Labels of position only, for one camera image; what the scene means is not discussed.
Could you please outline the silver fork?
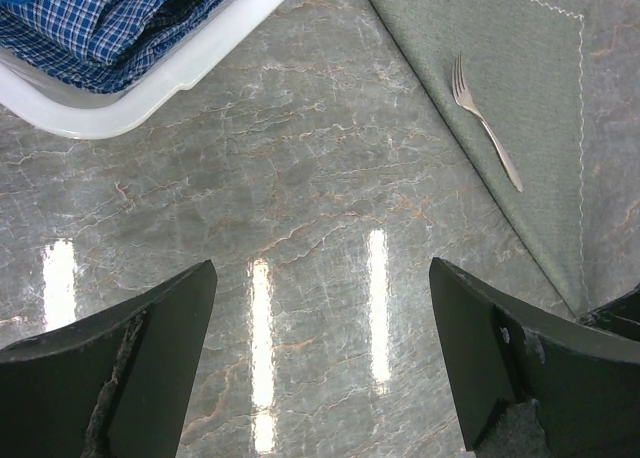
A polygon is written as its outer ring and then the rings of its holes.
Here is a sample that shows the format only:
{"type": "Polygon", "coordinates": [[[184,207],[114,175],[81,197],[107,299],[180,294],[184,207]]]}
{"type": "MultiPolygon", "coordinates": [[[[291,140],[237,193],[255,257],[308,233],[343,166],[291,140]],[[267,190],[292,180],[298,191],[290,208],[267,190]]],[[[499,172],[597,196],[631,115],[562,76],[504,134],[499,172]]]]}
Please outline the silver fork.
{"type": "Polygon", "coordinates": [[[459,107],[471,113],[479,121],[486,134],[488,135],[511,184],[519,193],[522,193],[524,191],[523,183],[513,161],[511,160],[511,157],[509,156],[506,148],[503,146],[499,138],[494,133],[485,117],[475,105],[465,78],[462,53],[458,53],[453,61],[451,70],[451,86],[454,101],[459,107]]]}

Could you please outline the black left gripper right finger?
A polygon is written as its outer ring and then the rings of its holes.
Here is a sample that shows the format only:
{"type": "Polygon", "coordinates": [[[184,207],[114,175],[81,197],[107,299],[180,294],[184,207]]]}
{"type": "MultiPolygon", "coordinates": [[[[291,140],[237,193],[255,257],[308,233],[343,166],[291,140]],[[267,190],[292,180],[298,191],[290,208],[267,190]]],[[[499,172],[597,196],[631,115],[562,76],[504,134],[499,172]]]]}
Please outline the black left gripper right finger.
{"type": "Polygon", "coordinates": [[[561,318],[441,258],[429,282],[467,450],[509,406],[533,401],[554,456],[638,456],[639,327],[561,318]]]}

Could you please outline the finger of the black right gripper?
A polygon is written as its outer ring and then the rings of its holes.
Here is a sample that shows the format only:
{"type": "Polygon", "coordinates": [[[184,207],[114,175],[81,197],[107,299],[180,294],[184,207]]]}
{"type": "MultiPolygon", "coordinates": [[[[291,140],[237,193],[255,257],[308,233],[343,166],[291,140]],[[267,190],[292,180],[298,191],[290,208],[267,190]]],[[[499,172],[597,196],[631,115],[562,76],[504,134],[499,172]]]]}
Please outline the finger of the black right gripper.
{"type": "Polygon", "coordinates": [[[585,313],[579,322],[594,328],[638,328],[639,288],[585,313]]]}

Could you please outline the grey green napkin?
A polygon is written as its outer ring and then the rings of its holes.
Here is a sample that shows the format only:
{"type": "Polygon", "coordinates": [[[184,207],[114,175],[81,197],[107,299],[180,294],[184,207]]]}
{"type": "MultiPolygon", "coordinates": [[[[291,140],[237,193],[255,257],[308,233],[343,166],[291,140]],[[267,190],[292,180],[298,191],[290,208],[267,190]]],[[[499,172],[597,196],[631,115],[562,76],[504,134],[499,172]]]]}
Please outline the grey green napkin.
{"type": "Polygon", "coordinates": [[[586,310],[582,17],[543,0],[370,2],[535,261],[573,311],[586,310]],[[479,121],[454,101],[458,53],[522,193],[479,121]]]}

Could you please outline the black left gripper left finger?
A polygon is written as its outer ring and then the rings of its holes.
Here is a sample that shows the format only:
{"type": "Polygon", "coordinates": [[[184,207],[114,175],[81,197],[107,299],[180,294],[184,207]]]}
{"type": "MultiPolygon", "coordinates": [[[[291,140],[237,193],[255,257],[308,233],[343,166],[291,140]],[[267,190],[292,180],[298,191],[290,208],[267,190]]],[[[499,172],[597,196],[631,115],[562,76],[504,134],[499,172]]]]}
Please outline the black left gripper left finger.
{"type": "Polygon", "coordinates": [[[3,348],[2,456],[175,456],[216,285],[206,260],[3,348]]]}

